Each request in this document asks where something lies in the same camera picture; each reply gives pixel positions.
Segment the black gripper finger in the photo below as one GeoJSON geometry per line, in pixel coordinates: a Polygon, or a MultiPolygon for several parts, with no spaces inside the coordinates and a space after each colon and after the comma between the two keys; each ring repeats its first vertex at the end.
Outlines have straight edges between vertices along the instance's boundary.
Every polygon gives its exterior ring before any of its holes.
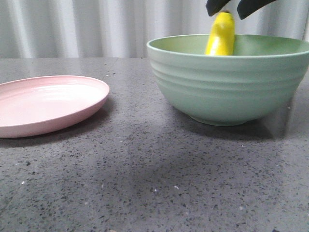
{"type": "Polygon", "coordinates": [[[237,12],[240,20],[247,18],[257,10],[274,1],[275,0],[241,0],[237,6],[237,12]]]}
{"type": "Polygon", "coordinates": [[[214,16],[216,13],[220,12],[230,0],[207,0],[206,10],[209,16],[214,16]]]}

